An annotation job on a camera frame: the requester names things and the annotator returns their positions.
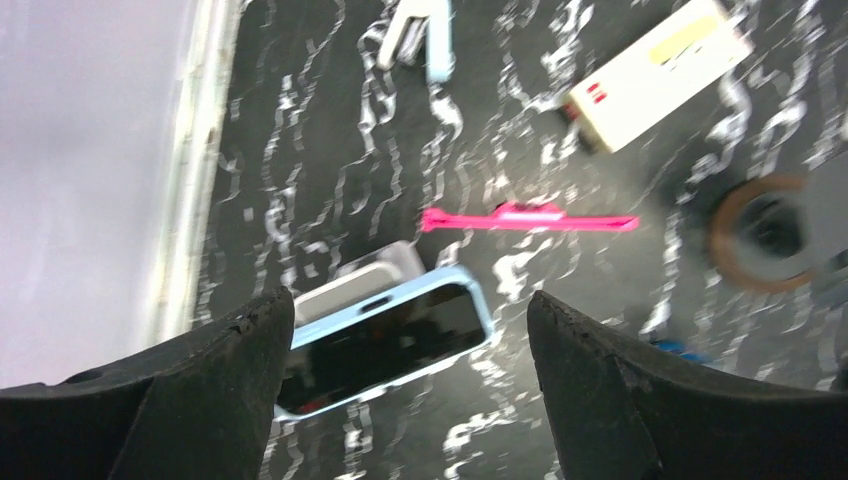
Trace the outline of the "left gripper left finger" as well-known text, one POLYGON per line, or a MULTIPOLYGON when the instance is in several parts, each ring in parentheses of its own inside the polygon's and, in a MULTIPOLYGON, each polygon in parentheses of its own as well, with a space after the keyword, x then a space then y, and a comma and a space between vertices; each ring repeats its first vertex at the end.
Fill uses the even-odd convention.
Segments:
POLYGON ((1 393, 5 479, 256 479, 291 348, 281 289, 138 354, 1 393))

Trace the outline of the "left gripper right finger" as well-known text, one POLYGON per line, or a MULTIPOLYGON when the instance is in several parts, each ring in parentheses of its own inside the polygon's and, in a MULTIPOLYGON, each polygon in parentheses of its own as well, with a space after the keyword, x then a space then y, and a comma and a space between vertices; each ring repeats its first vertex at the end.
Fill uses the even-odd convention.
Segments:
POLYGON ((847 397, 728 374, 546 292, 529 344, 568 479, 843 479, 847 397))

